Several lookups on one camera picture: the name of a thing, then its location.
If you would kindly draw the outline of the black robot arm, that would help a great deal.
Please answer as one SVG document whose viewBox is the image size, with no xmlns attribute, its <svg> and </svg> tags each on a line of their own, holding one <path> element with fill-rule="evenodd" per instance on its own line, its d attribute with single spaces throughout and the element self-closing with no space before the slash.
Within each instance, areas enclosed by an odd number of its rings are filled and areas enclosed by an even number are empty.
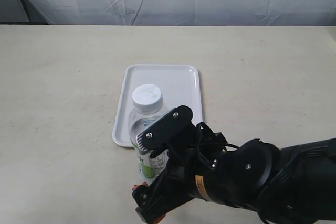
<svg viewBox="0 0 336 224">
<path fill-rule="evenodd" d="M 335 219 L 335 139 L 286 148 L 253 139 L 228 143 L 181 105 L 137 135 L 139 148 L 167 152 L 164 171 L 133 188 L 137 213 L 158 223 L 195 199 L 258 213 L 263 223 Z"/>
</svg>

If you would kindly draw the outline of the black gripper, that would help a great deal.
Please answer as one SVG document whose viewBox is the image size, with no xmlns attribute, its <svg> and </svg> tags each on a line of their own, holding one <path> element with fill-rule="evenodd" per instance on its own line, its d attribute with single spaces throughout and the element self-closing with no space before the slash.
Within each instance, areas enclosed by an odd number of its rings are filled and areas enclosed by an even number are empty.
<svg viewBox="0 0 336 224">
<path fill-rule="evenodd" d="M 144 223 L 160 223 L 171 208 L 194 198 L 233 207 L 223 178 L 222 158 L 236 150 L 222 133 L 201 122 L 194 126 L 193 111 L 173 108 L 136 136 L 139 150 L 159 155 L 168 151 L 168 163 L 151 186 L 132 188 L 136 212 Z"/>
</svg>

